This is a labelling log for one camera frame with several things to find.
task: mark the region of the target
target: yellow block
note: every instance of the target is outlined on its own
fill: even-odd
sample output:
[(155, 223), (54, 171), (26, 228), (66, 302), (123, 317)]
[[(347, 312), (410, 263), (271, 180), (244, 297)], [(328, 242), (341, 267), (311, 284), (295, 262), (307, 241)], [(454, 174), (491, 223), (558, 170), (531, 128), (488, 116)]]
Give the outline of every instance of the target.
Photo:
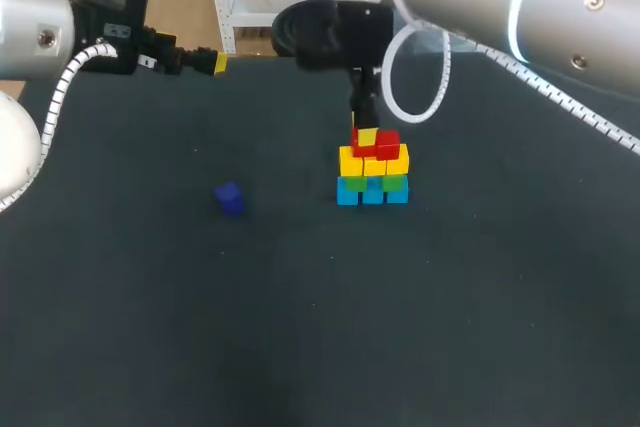
[(400, 157), (387, 161), (387, 175), (405, 175), (409, 173), (409, 149), (407, 144), (400, 144)]
[(363, 161), (353, 156), (351, 146), (340, 147), (340, 175), (342, 177), (362, 176)]
[(376, 136), (378, 128), (375, 129), (358, 129), (358, 145), (360, 147), (369, 147), (376, 145)]
[(378, 160), (375, 157), (365, 157), (364, 175), (366, 177), (376, 177), (385, 175), (387, 172), (387, 161)]

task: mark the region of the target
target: stacked blocks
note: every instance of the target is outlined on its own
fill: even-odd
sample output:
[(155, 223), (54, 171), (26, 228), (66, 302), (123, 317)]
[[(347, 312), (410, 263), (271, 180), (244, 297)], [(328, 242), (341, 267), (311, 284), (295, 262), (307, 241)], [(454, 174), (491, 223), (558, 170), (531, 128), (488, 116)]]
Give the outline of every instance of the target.
[(338, 205), (409, 202), (409, 149), (395, 130), (354, 128), (340, 147)]

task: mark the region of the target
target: black mount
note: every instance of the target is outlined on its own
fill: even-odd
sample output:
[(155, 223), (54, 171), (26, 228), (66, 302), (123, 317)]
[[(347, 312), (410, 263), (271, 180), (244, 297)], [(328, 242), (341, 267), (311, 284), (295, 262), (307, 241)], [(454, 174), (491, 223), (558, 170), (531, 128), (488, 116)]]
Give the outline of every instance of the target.
[(375, 99), (384, 54), (393, 39), (393, 11), (368, 2), (309, 0), (283, 11), (273, 24), (273, 47), (309, 71), (346, 70), (357, 128), (377, 127)]
[(75, 22), (73, 55), (100, 39), (118, 51), (118, 58), (96, 57), (83, 70), (131, 75), (139, 56), (156, 60), (154, 70), (177, 75), (184, 66), (212, 75), (218, 53), (198, 48), (188, 51), (176, 47), (176, 37), (144, 26), (148, 0), (70, 0)]

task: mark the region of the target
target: metal cylinder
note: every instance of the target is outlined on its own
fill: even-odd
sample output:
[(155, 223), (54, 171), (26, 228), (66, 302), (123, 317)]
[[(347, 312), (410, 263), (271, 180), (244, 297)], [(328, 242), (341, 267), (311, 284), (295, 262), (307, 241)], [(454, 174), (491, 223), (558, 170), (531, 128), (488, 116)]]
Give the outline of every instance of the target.
[(583, 82), (640, 96), (638, 0), (404, 0), (452, 32)]
[(68, 0), (0, 0), (0, 79), (59, 75), (71, 58), (74, 30)]

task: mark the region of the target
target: red block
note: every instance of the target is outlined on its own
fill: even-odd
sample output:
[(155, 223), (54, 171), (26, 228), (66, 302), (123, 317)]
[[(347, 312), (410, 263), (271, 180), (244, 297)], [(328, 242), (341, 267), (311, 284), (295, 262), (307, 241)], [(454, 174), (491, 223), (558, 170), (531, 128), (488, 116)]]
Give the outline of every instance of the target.
[(377, 155), (377, 147), (375, 145), (368, 147), (360, 147), (358, 145), (358, 129), (355, 128), (351, 133), (351, 147), (353, 147), (354, 157), (375, 157)]
[(376, 136), (378, 160), (397, 160), (400, 157), (400, 133), (397, 130), (379, 130)]

